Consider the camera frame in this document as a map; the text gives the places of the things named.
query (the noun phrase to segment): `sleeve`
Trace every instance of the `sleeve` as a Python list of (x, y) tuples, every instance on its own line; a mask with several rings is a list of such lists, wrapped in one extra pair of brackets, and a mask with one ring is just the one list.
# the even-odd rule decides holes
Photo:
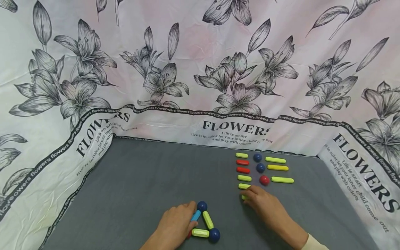
[(328, 248), (308, 234), (308, 240), (301, 250), (328, 250)]

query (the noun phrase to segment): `gray cloth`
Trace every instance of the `gray cloth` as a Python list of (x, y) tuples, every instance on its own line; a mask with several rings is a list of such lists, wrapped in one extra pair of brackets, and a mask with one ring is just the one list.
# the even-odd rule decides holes
[[(113, 139), (44, 249), (137, 250), (165, 210), (190, 200), (208, 204), (221, 239), (211, 244), (191, 237), (180, 249), (290, 249), (242, 204), (236, 152), (249, 154), (251, 184), (259, 185), (254, 152)], [(277, 196), (290, 216), (319, 242), (330, 250), (377, 249), (321, 160), (261, 154), (287, 160), (289, 171), (267, 169), (264, 174), (291, 177), (295, 182), (271, 182), (265, 190)], [(198, 228), (206, 229), (201, 217)]]

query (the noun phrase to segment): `floral fabric backdrop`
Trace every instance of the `floral fabric backdrop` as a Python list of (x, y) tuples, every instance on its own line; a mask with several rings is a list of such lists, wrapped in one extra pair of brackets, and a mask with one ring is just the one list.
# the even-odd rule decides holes
[(400, 2), (0, 0), (2, 249), (38, 249), (112, 137), (319, 156), (400, 244)]

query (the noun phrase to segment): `finger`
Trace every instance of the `finger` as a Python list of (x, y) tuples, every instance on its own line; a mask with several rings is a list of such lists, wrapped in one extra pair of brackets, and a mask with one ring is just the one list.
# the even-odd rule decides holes
[(256, 197), (256, 194), (251, 190), (244, 190), (244, 191), (240, 192), (240, 194), (247, 196), (247, 198), (249, 198), (251, 200), (255, 199), (255, 197)]
[(247, 190), (250, 190), (255, 194), (260, 194), (263, 189), (260, 188), (259, 186), (251, 185), (250, 187), (247, 188)]
[(245, 200), (243, 204), (250, 206), (253, 210), (255, 210), (254, 202), (251, 200)]
[(198, 222), (197, 222), (197, 221), (195, 221), (195, 220), (191, 221), (191, 222), (189, 223), (189, 226), (188, 226), (188, 230), (187, 230), (187, 232), (186, 232), (186, 235), (188, 235), (189, 232), (190, 232), (193, 228), (197, 227), (197, 225), (198, 225)]
[(189, 211), (193, 211), (193, 213), (196, 212), (196, 202), (194, 202), (193, 200), (189, 202), (188, 209)]

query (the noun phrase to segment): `yellow magnetic stick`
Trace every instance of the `yellow magnetic stick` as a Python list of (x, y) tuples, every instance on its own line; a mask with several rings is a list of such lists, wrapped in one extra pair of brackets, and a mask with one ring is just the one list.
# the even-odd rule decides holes
[(192, 230), (192, 235), (197, 237), (208, 238), (210, 236), (210, 232), (208, 230), (194, 228)]
[(249, 184), (244, 184), (244, 183), (239, 183), (238, 187), (240, 189), (248, 189), (250, 187), (250, 185)]
[(249, 155), (248, 154), (243, 154), (243, 153), (236, 153), (236, 157), (247, 158), (247, 157), (249, 157)]
[(271, 177), (271, 181), (273, 182), (282, 182), (282, 183), (293, 183), (294, 180), (292, 178), (285, 178), (285, 177)]
[(238, 175), (238, 180), (242, 180), (244, 182), (251, 182), (251, 177), (247, 175)]
[(286, 160), (285, 159), (280, 159), (280, 158), (274, 158), (274, 157), (266, 157), (265, 160), (267, 162), (275, 162), (275, 163), (282, 163), (285, 164)]
[(214, 224), (212, 223), (210, 214), (207, 211), (203, 212), (203, 218), (206, 221), (208, 229), (210, 229), (210, 230), (213, 229), (214, 228)]
[(288, 166), (279, 166), (279, 165), (268, 165), (268, 169), (270, 170), (281, 170), (281, 171), (288, 171)]

